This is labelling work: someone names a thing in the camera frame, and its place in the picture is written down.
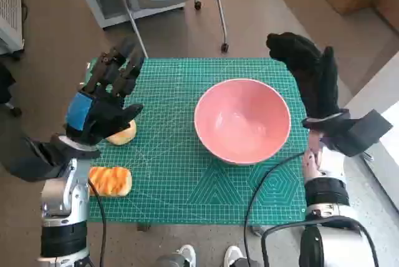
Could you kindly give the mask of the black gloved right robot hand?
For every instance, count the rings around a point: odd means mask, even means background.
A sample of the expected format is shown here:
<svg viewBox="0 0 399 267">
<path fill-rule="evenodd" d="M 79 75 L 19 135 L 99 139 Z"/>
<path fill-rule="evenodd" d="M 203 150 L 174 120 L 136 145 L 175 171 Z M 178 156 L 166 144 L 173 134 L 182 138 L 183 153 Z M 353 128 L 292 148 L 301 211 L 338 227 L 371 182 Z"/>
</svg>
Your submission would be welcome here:
<svg viewBox="0 0 399 267">
<path fill-rule="evenodd" d="M 320 51 L 304 36 L 270 33 L 266 46 L 271 58 L 283 62 L 294 76 L 308 117 L 324 119 L 340 112 L 334 49 Z"/>
</svg>

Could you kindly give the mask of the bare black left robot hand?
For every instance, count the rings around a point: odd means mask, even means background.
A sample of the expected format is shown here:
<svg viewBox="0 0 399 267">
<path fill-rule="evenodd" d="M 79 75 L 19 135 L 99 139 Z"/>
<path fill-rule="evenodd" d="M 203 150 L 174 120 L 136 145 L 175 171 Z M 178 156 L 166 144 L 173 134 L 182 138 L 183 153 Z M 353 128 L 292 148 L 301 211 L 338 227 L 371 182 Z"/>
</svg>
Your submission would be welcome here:
<svg viewBox="0 0 399 267">
<path fill-rule="evenodd" d="M 89 66 L 89 79 L 72 99 L 65 118 L 66 136 L 84 145 L 130 126 L 143 104 L 125 106 L 140 75 L 145 55 L 138 40 L 128 37 L 103 52 Z"/>
</svg>

